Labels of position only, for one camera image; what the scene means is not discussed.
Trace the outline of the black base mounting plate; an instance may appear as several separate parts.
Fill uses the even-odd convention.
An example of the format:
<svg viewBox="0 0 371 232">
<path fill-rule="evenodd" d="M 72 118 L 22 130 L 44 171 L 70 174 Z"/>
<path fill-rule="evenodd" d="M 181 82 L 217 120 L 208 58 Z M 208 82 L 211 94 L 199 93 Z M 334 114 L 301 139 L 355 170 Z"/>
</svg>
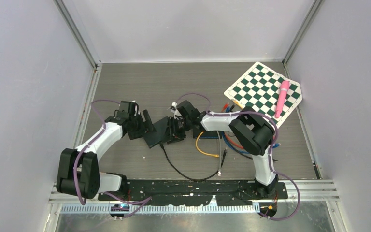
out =
<svg viewBox="0 0 371 232">
<path fill-rule="evenodd" d="M 150 198 L 152 206 L 201 206 L 208 205 L 212 199 L 219 206 L 250 205 L 253 200 L 285 200 L 288 198 L 285 183 L 279 182 L 274 190 L 267 192 L 253 180 L 141 180 L 126 181 L 115 192 L 98 196 L 100 201 L 120 198 L 139 202 Z"/>
</svg>

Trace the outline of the black router box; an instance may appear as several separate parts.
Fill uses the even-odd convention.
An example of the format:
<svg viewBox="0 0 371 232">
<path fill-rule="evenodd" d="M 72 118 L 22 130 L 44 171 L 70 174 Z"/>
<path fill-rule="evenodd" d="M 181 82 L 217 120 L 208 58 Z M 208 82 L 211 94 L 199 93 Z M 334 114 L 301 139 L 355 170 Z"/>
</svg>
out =
<svg viewBox="0 0 371 232">
<path fill-rule="evenodd" d="M 170 129 L 172 117 L 164 117 L 153 124 L 155 131 L 147 132 L 143 138 L 148 148 L 153 148 L 156 145 L 164 144 L 172 139 L 172 132 Z"/>
</svg>

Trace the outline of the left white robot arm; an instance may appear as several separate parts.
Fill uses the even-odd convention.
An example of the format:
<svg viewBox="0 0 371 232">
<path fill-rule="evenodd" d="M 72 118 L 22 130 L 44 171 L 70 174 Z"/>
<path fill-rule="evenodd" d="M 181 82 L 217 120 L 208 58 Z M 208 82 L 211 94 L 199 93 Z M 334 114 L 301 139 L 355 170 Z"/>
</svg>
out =
<svg viewBox="0 0 371 232">
<path fill-rule="evenodd" d="M 140 111 L 135 101 L 121 101 L 112 116 L 100 119 L 102 126 L 87 141 L 61 152 L 57 192 L 78 197 L 81 204 L 97 194 L 110 192 L 117 200 L 128 196 L 127 178 L 99 170 L 99 161 L 113 144 L 128 135 L 130 140 L 154 132 L 147 110 Z"/>
</svg>

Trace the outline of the black ribbed network switch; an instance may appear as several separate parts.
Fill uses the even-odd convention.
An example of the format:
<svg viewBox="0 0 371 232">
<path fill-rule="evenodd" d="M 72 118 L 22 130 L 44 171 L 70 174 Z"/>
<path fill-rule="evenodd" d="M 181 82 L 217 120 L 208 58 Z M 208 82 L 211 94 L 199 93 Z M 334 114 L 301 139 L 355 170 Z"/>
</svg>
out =
<svg viewBox="0 0 371 232">
<path fill-rule="evenodd" d="M 198 137 L 200 139 L 218 139 L 222 138 L 222 135 L 218 135 L 215 131 L 206 131 L 206 130 L 199 130 L 194 128 L 192 130 L 193 138 L 197 139 Z"/>
</svg>

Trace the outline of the green white checkered board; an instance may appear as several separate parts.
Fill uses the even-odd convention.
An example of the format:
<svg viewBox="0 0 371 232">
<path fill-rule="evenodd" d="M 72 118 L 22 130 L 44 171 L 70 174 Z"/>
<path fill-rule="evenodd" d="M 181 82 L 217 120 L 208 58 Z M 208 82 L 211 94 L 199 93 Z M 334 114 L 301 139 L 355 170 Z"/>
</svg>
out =
<svg viewBox="0 0 371 232">
<path fill-rule="evenodd" d="M 276 106 L 283 81 L 289 82 L 283 111 L 275 117 Z M 289 115 L 302 101 L 300 84 L 289 80 L 261 62 L 254 63 L 239 77 L 224 95 L 236 101 L 242 107 L 251 107 L 254 111 L 271 117 L 277 127 L 281 127 Z"/>
</svg>

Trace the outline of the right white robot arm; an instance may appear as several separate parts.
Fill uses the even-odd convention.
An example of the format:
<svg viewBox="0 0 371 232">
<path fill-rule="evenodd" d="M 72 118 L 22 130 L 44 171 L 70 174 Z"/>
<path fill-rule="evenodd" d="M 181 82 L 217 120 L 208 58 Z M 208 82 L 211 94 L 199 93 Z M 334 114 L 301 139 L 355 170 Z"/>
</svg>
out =
<svg viewBox="0 0 371 232">
<path fill-rule="evenodd" d="M 174 118 L 181 120 L 185 126 L 205 131 L 232 132 L 243 149 L 251 154 L 257 194 L 266 199 L 275 193 L 278 174 L 273 170 L 271 157 L 277 127 L 270 117 L 249 106 L 227 113 L 200 112 L 189 101 L 179 104 L 173 102 L 170 110 Z"/>
</svg>

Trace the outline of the pink cylindrical tube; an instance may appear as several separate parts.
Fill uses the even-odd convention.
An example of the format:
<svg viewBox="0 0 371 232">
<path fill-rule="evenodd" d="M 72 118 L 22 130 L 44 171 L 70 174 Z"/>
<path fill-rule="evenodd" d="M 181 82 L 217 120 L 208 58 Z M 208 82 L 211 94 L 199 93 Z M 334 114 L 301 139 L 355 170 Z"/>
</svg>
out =
<svg viewBox="0 0 371 232">
<path fill-rule="evenodd" d="M 282 113 L 283 107 L 284 107 L 284 103 L 285 103 L 285 100 L 286 100 L 286 95 L 287 95 L 287 92 L 289 90 L 289 85 L 290 85 L 290 82 L 287 81 L 287 80 L 284 80 L 280 85 L 279 97 L 278 97 L 277 105 L 276 105 L 276 108 L 275 108 L 275 115 L 274 115 L 275 118 L 279 118 L 281 116 L 281 113 Z"/>
</svg>

